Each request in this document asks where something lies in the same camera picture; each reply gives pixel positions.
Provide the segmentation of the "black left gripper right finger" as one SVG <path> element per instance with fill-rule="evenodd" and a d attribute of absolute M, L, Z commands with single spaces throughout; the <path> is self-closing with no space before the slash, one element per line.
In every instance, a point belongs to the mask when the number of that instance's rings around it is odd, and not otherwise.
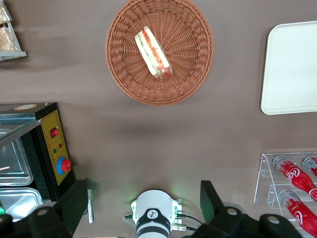
<path fill-rule="evenodd" d="M 225 206 L 209 180 L 201 181 L 200 208 L 205 223 L 193 238 L 300 238 L 302 235 L 284 217 L 274 214 L 251 218 L 238 208 Z"/>

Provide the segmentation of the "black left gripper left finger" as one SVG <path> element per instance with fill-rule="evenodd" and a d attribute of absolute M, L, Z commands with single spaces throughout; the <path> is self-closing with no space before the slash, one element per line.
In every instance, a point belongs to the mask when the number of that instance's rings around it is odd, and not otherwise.
<path fill-rule="evenodd" d="M 88 185 L 77 180 L 54 204 L 43 204 L 20 221 L 0 216 L 2 238 L 71 238 L 88 206 Z"/>

